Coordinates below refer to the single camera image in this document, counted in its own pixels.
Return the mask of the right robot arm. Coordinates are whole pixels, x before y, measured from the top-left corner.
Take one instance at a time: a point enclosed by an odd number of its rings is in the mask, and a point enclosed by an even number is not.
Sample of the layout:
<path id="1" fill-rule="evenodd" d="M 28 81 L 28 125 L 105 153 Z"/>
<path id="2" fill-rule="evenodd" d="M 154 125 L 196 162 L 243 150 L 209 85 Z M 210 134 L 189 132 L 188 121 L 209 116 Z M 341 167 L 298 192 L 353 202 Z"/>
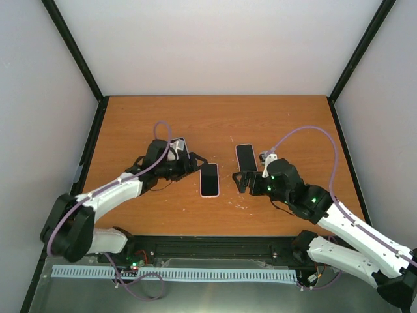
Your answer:
<path id="1" fill-rule="evenodd" d="M 331 231 L 349 248 L 303 231 L 295 241 L 298 252 L 367 282 L 391 305 L 409 310 L 416 297 L 416 251 L 383 235 L 350 212 L 329 191 L 305 184 L 295 166 L 269 156 L 263 171 L 232 175 L 239 192 L 267 196 L 288 206 L 298 218 Z"/>

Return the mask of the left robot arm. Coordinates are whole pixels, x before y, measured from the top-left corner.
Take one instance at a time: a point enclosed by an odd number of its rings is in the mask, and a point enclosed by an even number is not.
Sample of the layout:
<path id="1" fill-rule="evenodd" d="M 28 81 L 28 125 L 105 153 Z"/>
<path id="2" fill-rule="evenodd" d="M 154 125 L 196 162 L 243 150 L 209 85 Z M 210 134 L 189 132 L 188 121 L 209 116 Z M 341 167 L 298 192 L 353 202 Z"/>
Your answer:
<path id="1" fill-rule="evenodd" d="M 138 198 L 154 188 L 158 181 L 180 181 L 208 162 L 190 152 L 184 138 L 153 140 L 139 156 L 111 182 L 84 194 L 62 194 L 56 200 L 41 231 L 49 256 L 61 256 L 74 263 L 89 254 L 113 254 L 129 262 L 136 247 L 130 234 L 120 228 L 97 228 L 96 223 L 119 205 Z"/>

